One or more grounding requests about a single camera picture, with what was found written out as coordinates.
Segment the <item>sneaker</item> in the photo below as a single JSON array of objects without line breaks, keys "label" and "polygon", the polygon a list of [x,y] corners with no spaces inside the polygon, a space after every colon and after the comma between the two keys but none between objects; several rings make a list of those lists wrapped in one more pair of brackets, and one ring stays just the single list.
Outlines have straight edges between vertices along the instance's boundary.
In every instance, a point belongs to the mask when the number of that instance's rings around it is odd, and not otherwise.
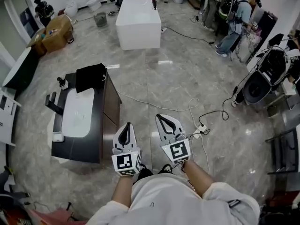
[{"label": "sneaker", "polygon": [[236,107],[239,104],[237,101],[235,101],[235,99],[236,99],[236,95],[234,95],[234,98],[231,102],[231,106],[233,106],[233,107]]},{"label": "sneaker", "polygon": [[13,173],[13,170],[12,170],[11,168],[9,168],[8,166],[4,166],[4,169],[5,169],[6,171],[8,171],[9,175],[14,174],[14,173]]},{"label": "sneaker", "polygon": [[204,26],[204,28],[205,28],[206,30],[210,31],[210,32],[214,32],[214,30],[213,30],[212,28],[208,28],[208,27],[206,27],[206,26]]},{"label": "sneaker", "polygon": [[222,56],[222,57],[227,57],[227,54],[226,53],[220,53],[216,50],[216,54],[219,55],[219,56]]},{"label": "sneaker", "polygon": [[140,164],[140,172],[141,172],[141,170],[143,170],[143,169],[147,169],[147,167],[144,165],[144,164]]},{"label": "sneaker", "polygon": [[161,170],[163,170],[167,173],[171,173],[172,172],[172,167],[171,167],[170,164],[166,164],[166,165],[163,166],[163,168]]}]

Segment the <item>backpack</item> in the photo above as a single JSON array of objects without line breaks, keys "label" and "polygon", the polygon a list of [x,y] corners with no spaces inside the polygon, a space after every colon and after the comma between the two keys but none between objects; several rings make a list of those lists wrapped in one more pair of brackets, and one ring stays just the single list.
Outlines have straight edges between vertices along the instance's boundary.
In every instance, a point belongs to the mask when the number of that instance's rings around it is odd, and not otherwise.
[{"label": "backpack", "polygon": [[47,4],[45,1],[42,1],[43,7],[40,7],[42,9],[42,14],[40,14],[44,18],[51,17],[54,14],[54,9],[50,4]]},{"label": "backpack", "polygon": [[236,19],[236,12],[238,11],[239,4],[248,2],[247,0],[223,0],[220,4],[219,15],[222,19],[232,22]]}]

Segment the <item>power strip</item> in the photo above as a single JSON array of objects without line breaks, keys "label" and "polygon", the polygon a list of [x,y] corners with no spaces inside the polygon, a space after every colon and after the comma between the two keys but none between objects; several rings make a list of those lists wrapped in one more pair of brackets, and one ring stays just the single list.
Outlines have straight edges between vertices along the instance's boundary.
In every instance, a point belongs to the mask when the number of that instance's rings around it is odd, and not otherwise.
[{"label": "power strip", "polygon": [[206,130],[206,126],[202,123],[197,130],[193,133],[193,136],[195,139],[198,139],[200,137],[200,132],[204,132]]}]

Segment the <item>tiled floor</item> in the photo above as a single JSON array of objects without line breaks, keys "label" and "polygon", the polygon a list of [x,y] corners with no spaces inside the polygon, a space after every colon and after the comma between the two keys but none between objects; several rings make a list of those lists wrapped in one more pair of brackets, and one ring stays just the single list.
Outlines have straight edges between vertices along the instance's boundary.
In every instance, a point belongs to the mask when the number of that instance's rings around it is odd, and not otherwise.
[{"label": "tiled floor", "polygon": [[[101,10],[109,12],[116,8],[109,4],[103,5]],[[188,36],[214,40],[213,34],[199,22],[189,20],[196,12],[187,2],[160,3],[158,10],[164,26]],[[77,18],[89,16],[85,9]],[[12,153],[17,189],[30,192],[32,201],[46,204],[50,210],[66,207],[70,201],[77,215],[89,218],[109,201],[118,180],[111,161],[100,165],[60,164],[51,157],[47,126],[53,112],[44,103],[47,94],[59,91],[58,76],[100,62],[107,66],[119,64],[120,68],[109,70],[119,92],[174,110],[185,110],[190,99],[198,98],[200,103],[192,113],[199,124],[199,115],[221,109],[222,102],[248,73],[245,65],[218,57],[214,46],[171,30],[162,34],[160,49],[123,51],[116,33],[116,18],[107,17],[108,25],[102,28],[97,28],[93,19],[75,24],[75,42],[44,56],[32,83],[18,98],[23,107],[18,114],[17,146]],[[137,142],[143,149],[143,162],[157,172],[168,159],[159,148],[155,115],[164,113],[179,119],[190,135],[195,127],[189,110],[162,110],[122,95],[121,99],[121,124],[133,123]],[[263,202],[270,186],[270,177],[266,175],[270,169],[270,147],[264,140],[274,135],[273,125],[265,113],[256,113],[250,106],[240,105],[234,109],[228,101],[225,109],[230,116],[227,121],[222,120],[220,112],[201,120],[211,129],[203,139],[210,174],[217,181],[228,182]],[[195,161],[208,171],[200,139],[194,140],[193,152]],[[179,169],[176,168],[175,173],[180,174]],[[38,204],[37,208],[47,211]]]}]

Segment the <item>hand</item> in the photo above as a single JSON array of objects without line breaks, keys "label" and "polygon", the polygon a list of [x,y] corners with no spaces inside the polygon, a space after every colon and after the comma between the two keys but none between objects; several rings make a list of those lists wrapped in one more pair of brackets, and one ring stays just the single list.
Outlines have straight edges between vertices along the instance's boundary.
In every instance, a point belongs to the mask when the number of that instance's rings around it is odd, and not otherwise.
[{"label": "hand", "polygon": [[295,81],[295,79],[291,75],[289,75],[287,79],[290,83],[293,83]]}]

